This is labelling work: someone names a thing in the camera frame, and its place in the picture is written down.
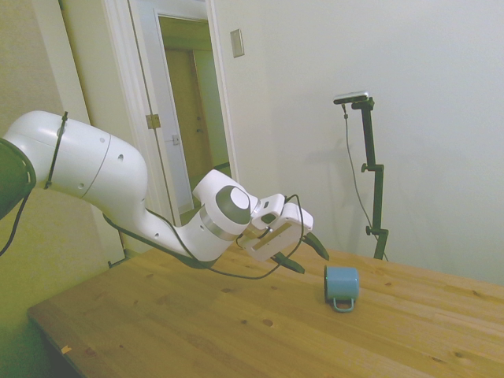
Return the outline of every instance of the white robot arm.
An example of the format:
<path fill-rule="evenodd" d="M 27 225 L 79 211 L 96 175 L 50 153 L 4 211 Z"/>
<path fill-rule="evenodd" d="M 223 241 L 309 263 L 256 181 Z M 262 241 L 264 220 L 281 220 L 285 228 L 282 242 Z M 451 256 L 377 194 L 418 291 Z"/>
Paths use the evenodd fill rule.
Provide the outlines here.
<path fill-rule="evenodd" d="M 76 120 L 30 112 L 13 123 L 4 140 L 32 164 L 36 187 L 95 205 L 115 228 L 196 268 L 211 266 L 236 239 L 263 261 L 313 228 L 313 218 L 285 203 L 284 196 L 258 199 L 218 171 L 194 190 L 202 208 L 176 228 L 145 207 L 147 170 L 137 149 Z"/>

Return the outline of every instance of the doorway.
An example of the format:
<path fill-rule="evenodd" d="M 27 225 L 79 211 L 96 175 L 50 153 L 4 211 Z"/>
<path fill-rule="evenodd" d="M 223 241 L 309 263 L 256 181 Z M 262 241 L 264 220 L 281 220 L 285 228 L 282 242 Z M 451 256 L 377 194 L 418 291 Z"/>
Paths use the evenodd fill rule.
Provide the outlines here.
<path fill-rule="evenodd" d="M 194 190 L 211 169 L 231 176 L 217 76 L 206 20 L 159 17 L 163 47 L 175 102 L 179 135 L 166 143 L 181 143 L 185 169 Z M 187 223 L 200 203 L 181 212 Z"/>

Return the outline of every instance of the wood grain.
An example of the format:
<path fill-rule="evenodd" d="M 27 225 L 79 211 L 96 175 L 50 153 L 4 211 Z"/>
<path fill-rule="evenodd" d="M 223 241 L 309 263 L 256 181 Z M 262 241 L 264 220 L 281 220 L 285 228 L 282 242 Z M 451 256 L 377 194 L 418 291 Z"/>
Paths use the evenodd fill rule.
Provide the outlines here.
<path fill-rule="evenodd" d="M 86 377 L 504 376 L 504 287 L 330 251 L 358 269 L 351 313 L 324 301 L 326 261 L 303 246 L 299 275 L 239 280 L 150 250 L 32 307 Z M 235 247 L 216 263 L 273 267 Z"/>

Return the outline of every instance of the wooden door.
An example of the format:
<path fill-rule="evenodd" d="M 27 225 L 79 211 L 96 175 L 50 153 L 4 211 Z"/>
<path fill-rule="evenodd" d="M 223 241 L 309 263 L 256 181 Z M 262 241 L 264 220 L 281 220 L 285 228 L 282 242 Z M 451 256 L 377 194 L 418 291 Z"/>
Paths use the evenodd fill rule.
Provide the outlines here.
<path fill-rule="evenodd" d="M 199 181 L 213 165 L 194 55 L 191 50 L 167 49 L 166 61 L 172 82 L 187 174 L 191 181 Z"/>

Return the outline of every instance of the black cable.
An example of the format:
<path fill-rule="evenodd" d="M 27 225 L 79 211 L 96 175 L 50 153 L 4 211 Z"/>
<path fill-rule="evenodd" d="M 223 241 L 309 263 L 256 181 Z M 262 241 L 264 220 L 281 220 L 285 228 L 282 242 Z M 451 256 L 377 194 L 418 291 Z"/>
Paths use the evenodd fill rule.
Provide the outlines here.
<path fill-rule="evenodd" d="M 30 193 L 28 193 L 26 195 L 26 197 L 23 198 L 23 202 L 21 203 L 21 206 L 19 207 L 19 210 L 17 211 L 16 219 L 14 220 L 13 230 L 10 232 L 10 237 L 9 237 L 9 240 L 7 241 L 7 244 L 0 251 L 0 257 L 6 252 L 6 250 L 9 249 L 10 243 L 12 243 L 14 240 L 14 236 L 16 235 L 17 225 L 19 224 L 19 219 L 21 218 L 21 214 L 23 213 L 24 205 L 26 204 L 26 201 L 28 200 L 28 196 L 30 195 Z"/>
<path fill-rule="evenodd" d="M 304 233 L 305 233 L 305 225 L 304 225 L 304 220 L 303 220 L 303 216 L 302 216 L 302 207 L 301 207 L 301 202 L 299 201 L 299 197 L 298 195 L 292 195 L 291 197 L 289 198 L 286 198 L 285 200 L 285 203 L 289 202 L 292 198 L 296 197 L 297 199 L 297 202 L 298 202 L 298 207 L 299 207 L 299 212 L 301 213 L 301 236 L 299 237 L 299 241 L 298 243 L 296 244 L 296 246 L 293 248 L 293 250 L 286 256 L 286 258 L 289 258 L 290 256 L 292 256 L 294 254 L 294 252 L 296 250 L 298 250 L 299 246 L 301 245 L 301 242 L 302 242 L 302 237 L 304 236 Z M 173 233 L 175 234 L 175 237 L 177 238 L 177 240 L 179 241 L 180 245 L 182 246 L 182 248 L 189 254 L 189 256 L 191 256 L 196 262 L 198 262 L 198 264 L 200 264 L 204 269 L 208 269 L 209 271 L 211 272 L 214 272 L 214 273 L 217 273 L 217 274 L 221 274 L 223 276 L 229 276 L 229 277 L 235 277 L 235 278 L 242 278 L 242 279 L 245 279 L 245 280 L 261 280 L 263 278 L 266 278 L 267 276 L 269 276 L 271 273 L 275 272 L 280 266 L 282 266 L 280 263 L 277 264 L 274 268 L 272 268 L 271 270 L 269 270 L 267 273 L 263 274 L 262 276 L 242 276 L 242 275 L 239 275 L 239 274 L 233 274 L 233 273 L 229 273 L 229 272 L 222 272 L 220 270 L 217 270 L 217 269 L 214 269 L 214 268 L 211 268 L 209 266 L 206 266 L 202 261 L 199 261 L 190 251 L 189 249 L 186 247 L 186 245 L 183 243 L 182 239 L 180 238 L 178 232 L 176 231 L 175 229 L 175 226 L 173 226 L 173 224 L 171 224 L 166 218 L 164 218 L 162 215 L 159 215 L 159 214 L 156 214 L 154 211 L 152 210 L 148 210 L 150 213 L 156 215 L 157 217 L 160 217 L 162 220 L 164 220 L 166 222 L 166 224 L 172 229 Z"/>
<path fill-rule="evenodd" d="M 355 178 L 354 161 L 352 160 L 352 154 L 350 153 L 350 144 L 348 143 L 348 114 L 347 114 L 347 108 L 345 107 L 345 104 L 342 104 L 341 107 L 343 108 L 343 113 L 344 113 L 343 117 L 345 118 L 346 151 L 348 151 L 348 158 L 350 159 L 350 167 L 352 168 L 352 176 L 354 178 L 355 193 L 357 193 L 357 198 L 359 200 L 359 204 L 361 205 L 361 209 L 364 212 L 364 215 L 365 215 L 366 219 L 368 220 L 369 228 L 372 228 L 371 220 L 369 219 L 368 212 L 365 211 L 365 207 L 362 204 L 361 194 L 359 193 L 358 186 L 357 186 L 357 179 Z M 376 241 L 378 241 L 378 236 L 376 236 L 376 235 L 373 235 L 373 236 L 375 237 Z M 385 260 L 388 261 L 388 257 L 385 254 L 385 252 L 384 252 L 384 257 L 385 257 Z"/>

